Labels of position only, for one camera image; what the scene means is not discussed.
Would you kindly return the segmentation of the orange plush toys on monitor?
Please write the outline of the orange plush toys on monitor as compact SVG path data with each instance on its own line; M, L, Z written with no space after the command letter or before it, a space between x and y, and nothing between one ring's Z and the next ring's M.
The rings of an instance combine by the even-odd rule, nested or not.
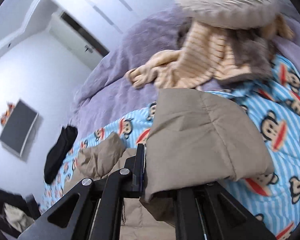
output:
M6 122L8 121L8 119L10 118L13 110L15 108L15 104L8 102L7 103L7 109L4 113L2 113L2 115L0 116L0 124L1 126L5 126Z

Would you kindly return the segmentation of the wall mounted curved monitor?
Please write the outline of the wall mounted curved monitor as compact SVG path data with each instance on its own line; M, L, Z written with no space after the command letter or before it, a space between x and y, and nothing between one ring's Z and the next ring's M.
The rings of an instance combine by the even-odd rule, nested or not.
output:
M37 111L20 99L0 134L2 147L21 158L38 116Z

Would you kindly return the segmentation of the beige striped fleece garment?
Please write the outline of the beige striped fleece garment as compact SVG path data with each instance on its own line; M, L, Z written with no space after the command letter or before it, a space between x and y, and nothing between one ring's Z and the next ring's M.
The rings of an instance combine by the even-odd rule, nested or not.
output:
M257 29L231 30L192 21L179 50L162 50L145 64L126 72L131 85L157 88L197 88L212 79L221 84L264 80L272 76L272 39L292 40L294 33L279 14Z

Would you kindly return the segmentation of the tan puffer jacket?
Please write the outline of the tan puffer jacket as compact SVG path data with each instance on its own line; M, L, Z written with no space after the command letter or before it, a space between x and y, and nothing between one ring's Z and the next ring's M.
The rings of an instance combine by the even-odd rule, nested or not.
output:
M243 108L194 89L162 89L149 135L139 144L145 147L143 191L139 198L124 198L119 239L176 239L175 191L274 172L262 136ZM77 182L67 183L66 193L84 178L105 179L124 168L137 146L128 148L111 132L80 150Z

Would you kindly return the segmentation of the folded black garment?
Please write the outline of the folded black garment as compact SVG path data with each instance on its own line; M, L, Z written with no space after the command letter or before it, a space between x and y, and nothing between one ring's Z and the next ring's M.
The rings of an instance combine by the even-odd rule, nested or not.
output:
M78 130L74 126L62 127L57 142L47 154L44 166L44 181L50 185L57 176L57 173L66 157L66 154L72 149L77 138Z

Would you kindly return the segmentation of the purple quilted duvet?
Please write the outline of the purple quilted duvet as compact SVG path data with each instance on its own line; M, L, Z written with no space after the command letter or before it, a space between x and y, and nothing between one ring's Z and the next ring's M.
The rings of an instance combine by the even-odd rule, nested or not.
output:
M177 49L178 31L185 21L185 14L174 5L126 32L117 48L101 60L74 95L69 123L78 129L78 140L157 99L152 84L134 89L125 73L161 50Z

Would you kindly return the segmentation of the cream round pleated cushion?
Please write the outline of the cream round pleated cushion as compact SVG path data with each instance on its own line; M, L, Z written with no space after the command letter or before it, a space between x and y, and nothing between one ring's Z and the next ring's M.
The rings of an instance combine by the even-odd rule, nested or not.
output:
M279 14L278 0L175 0L200 23L224 29L251 29L268 25Z

